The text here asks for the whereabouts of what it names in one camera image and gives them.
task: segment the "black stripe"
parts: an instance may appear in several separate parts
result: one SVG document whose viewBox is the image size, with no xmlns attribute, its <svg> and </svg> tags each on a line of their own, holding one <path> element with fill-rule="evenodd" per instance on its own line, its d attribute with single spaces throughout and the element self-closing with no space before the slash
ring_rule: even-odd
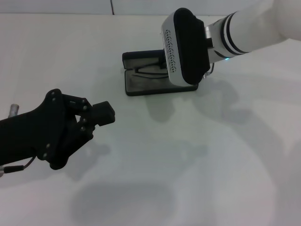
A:
<svg viewBox="0 0 301 226">
<path fill-rule="evenodd" d="M 222 43 L 223 43 L 224 47 L 226 48 L 226 50 L 228 50 L 228 51 L 229 51 L 230 53 L 232 53 L 233 55 L 239 56 L 239 55 L 241 55 L 241 54 L 236 53 L 236 52 L 234 52 L 233 50 L 231 50 L 230 47 L 228 46 L 226 40 L 225 40 L 224 28 L 225 28 L 225 23 L 226 23 L 226 21 L 227 21 L 227 19 L 228 19 L 229 16 L 227 16 L 227 17 L 223 20 L 223 22 L 222 22 L 222 26 L 221 26 L 221 40 L 222 40 Z"/>
<path fill-rule="evenodd" d="M 221 53 L 219 53 L 219 52 L 217 52 L 217 51 L 215 51 L 215 53 L 216 53 L 219 57 L 221 57 L 221 58 L 224 58 L 224 59 L 230 58 L 230 57 L 224 56 L 223 54 L 221 54 Z"/>
<path fill-rule="evenodd" d="M 232 17 L 234 16 L 234 14 L 236 14 L 236 12 L 233 13 L 233 14 L 230 16 L 230 18 L 229 18 L 229 20 L 228 20 L 228 23 L 227 23 L 227 27 L 226 27 L 226 30 L 227 30 L 227 37 L 228 37 L 229 43 L 231 44 L 231 46 L 232 46 L 237 52 L 243 53 L 243 54 L 249 53 L 249 52 L 244 52 L 244 51 L 240 50 L 240 49 L 234 44 L 234 42 L 233 42 L 233 40 L 232 40 L 232 38 L 231 38 L 231 35 L 230 35 L 230 22 L 231 22 Z"/>
</svg>

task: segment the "vent slot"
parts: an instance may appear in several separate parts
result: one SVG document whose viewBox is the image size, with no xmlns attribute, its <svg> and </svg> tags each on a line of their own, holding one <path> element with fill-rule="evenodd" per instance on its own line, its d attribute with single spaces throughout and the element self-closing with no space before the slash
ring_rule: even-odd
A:
<svg viewBox="0 0 301 226">
<path fill-rule="evenodd" d="M 164 36 L 165 36 L 165 43 L 166 43 L 166 49 L 167 49 L 167 60 L 168 60 L 170 72 L 174 73 L 177 71 L 177 68 L 175 67 L 174 49 L 173 49 L 173 43 L 172 43 L 170 30 L 166 30 L 164 33 Z"/>
</svg>

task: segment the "white surface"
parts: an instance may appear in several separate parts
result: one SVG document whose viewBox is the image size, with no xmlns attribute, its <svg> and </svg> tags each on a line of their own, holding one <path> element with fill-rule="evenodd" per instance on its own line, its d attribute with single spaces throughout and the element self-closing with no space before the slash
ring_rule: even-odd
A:
<svg viewBox="0 0 301 226">
<path fill-rule="evenodd" d="M 169 15 L 188 8 L 195 15 L 228 15 L 258 0 L 113 0 L 116 15 Z"/>
<path fill-rule="evenodd" d="M 301 43 L 217 63 L 197 92 L 127 97 L 121 55 L 162 48 L 165 18 L 0 15 L 1 118 L 53 88 L 116 111 L 63 170 L 2 177 L 0 225 L 300 225 Z"/>
<path fill-rule="evenodd" d="M 1 13 L 79 13 L 111 15 L 110 0 L 0 0 Z"/>
</svg>

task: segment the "tabletop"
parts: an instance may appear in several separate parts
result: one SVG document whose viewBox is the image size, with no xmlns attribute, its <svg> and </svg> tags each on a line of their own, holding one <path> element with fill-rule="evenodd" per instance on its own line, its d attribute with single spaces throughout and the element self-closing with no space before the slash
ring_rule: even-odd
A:
<svg viewBox="0 0 301 226">
<path fill-rule="evenodd" d="M 0 225 L 300 225 L 301 43 L 218 62 L 194 92 L 128 97 L 122 53 L 162 49 L 165 18 L 0 15 L 1 119 L 54 88 L 116 112 L 62 170 L 4 175 Z"/>
</svg>

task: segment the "black stand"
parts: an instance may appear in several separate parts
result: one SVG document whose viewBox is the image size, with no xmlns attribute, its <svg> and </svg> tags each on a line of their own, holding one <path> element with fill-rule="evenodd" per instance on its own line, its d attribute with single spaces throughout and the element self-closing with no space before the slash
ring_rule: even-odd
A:
<svg viewBox="0 0 301 226">
<path fill-rule="evenodd" d="M 175 86 L 169 81 L 164 50 L 127 52 L 122 55 L 125 71 L 126 94 L 144 96 L 152 94 L 188 92 L 198 85 Z"/>
</svg>

